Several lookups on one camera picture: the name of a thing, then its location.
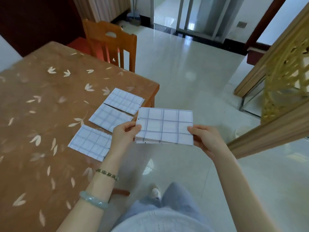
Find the left hand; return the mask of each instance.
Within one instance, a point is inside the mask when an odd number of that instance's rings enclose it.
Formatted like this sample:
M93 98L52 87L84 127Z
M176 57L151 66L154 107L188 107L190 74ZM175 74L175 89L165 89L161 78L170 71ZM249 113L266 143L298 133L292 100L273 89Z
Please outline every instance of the left hand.
M135 126L135 124L135 121L130 121L114 128L110 148L111 152L120 156L126 152L135 135L141 130L141 125Z

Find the wall socket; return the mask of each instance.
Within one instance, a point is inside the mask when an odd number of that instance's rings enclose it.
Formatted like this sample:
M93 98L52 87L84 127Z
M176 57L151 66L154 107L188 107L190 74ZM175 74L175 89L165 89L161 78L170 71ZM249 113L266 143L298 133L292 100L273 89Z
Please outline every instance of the wall socket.
M247 26L248 23L239 21L236 27L240 27L240 28L245 28Z

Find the golden carved screen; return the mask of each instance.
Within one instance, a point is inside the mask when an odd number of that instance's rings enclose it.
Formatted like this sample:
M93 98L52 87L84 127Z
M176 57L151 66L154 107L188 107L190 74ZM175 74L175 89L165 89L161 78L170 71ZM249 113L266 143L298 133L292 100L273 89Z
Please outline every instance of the golden carved screen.
M289 39L266 63L261 124L309 97L309 22L296 27Z

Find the hand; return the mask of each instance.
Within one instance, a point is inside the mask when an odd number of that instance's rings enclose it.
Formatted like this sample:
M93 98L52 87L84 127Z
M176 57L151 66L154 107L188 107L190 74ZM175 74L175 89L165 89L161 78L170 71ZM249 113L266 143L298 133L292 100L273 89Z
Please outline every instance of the hand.
M135 124L135 121L130 121L114 128L110 148L112 153L122 156L126 152L135 135L141 130L141 125Z
M212 160L216 156L230 153L218 130L212 126L193 125L188 126L188 131L193 135L194 145L201 148Z

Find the person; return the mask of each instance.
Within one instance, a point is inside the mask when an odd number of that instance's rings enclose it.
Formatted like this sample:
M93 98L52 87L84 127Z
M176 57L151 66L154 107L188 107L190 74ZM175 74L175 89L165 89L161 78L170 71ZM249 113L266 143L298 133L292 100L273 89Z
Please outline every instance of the person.
M262 208L257 197L241 171L237 160L211 126L188 127L194 145L199 147L214 162L220 183L237 231L279 231ZM114 128L111 148L86 189L85 197L78 200L74 208L58 228L58 232L98 230L104 209L99 206L109 201L115 184L122 156L133 141L141 126L126 122ZM137 200L116 222L112 232L122 231L213 231L203 220L189 192L180 184L172 183L161 198L158 187L144 199Z

